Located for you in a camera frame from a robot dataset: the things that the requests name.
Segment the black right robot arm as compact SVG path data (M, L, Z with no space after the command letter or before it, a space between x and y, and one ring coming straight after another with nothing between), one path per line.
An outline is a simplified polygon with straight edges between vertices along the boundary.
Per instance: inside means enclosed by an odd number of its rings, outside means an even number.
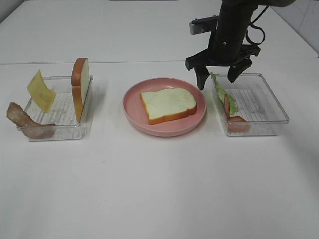
M252 65L250 56L258 56L259 44L248 37L248 27L256 28L251 19L258 6L286 7L291 0L224 0L219 15L194 19L189 23L192 35L210 32L207 49L187 57L185 66L194 69L197 87L202 90L209 76L208 66L228 67L228 80L233 83Z

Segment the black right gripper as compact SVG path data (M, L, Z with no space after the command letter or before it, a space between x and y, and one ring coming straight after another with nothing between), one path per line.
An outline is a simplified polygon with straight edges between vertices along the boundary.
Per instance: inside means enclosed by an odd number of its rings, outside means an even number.
M219 15L215 32L210 32L207 49L187 57L185 66L194 68L199 90L204 89L210 76L206 66L230 66L227 78L230 83L252 65L251 55L258 56L260 48L256 44L243 44L250 19L240 19Z

